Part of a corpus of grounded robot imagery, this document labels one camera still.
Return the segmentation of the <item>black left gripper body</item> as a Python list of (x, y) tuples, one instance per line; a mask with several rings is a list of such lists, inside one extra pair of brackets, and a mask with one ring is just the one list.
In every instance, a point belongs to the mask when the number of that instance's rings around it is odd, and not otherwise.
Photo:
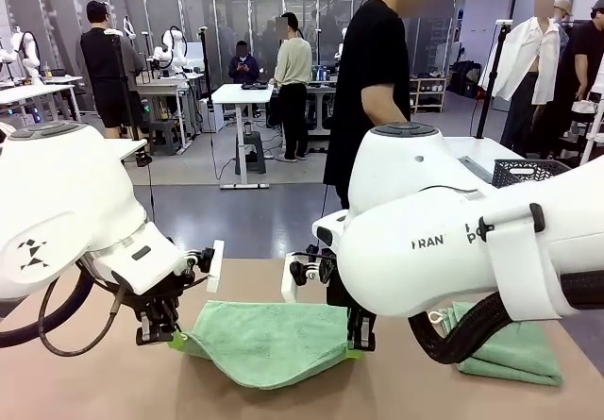
[(179, 297), (183, 294), (184, 276), (168, 276), (143, 294), (126, 293), (122, 303), (140, 315), (177, 315)]

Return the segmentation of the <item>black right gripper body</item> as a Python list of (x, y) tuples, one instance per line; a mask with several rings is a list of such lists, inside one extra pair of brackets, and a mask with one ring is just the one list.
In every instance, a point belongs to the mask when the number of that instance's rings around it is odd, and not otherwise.
[(327, 273), (326, 302), (328, 305), (347, 308), (349, 313), (353, 313), (360, 318), (376, 319), (376, 315), (361, 307), (345, 288), (336, 261), (328, 263)]

